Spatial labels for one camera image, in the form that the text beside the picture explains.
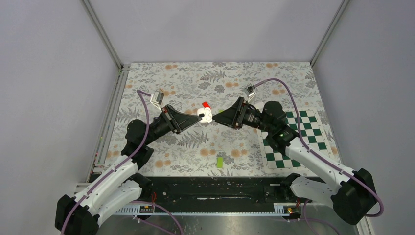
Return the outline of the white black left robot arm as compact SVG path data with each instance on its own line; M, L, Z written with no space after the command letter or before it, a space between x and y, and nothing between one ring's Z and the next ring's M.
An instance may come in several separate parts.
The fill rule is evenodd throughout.
M131 121L125 136L127 143L117 160L96 180L73 197L62 196L57 202L54 226L63 235L94 235L116 211L152 194L152 182L138 171L149 161L154 149L149 144L172 132L179 134L196 123L212 122L210 106L205 102L196 115L181 113L170 105L160 108L153 120L147 117Z

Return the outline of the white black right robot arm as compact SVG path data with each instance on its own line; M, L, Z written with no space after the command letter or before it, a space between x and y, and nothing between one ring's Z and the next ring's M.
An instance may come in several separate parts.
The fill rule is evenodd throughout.
M290 174L281 187L281 197L288 202L296 198L310 199L334 210L346 223L356 225L378 204L383 204L376 193L372 175L361 168L356 171L324 156L306 143L299 130L286 124L287 115L277 101L268 101L259 111L244 98L212 119L227 127L240 129L243 125L267 132L269 146L281 155L295 160L316 174L321 181L309 180L296 173Z

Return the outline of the white oval earbud charging case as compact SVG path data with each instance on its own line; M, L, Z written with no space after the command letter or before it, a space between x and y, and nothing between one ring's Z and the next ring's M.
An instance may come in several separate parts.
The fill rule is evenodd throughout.
M263 108L264 108L265 103L264 102L257 102L254 104L254 107L256 109L258 109L260 112L262 112Z

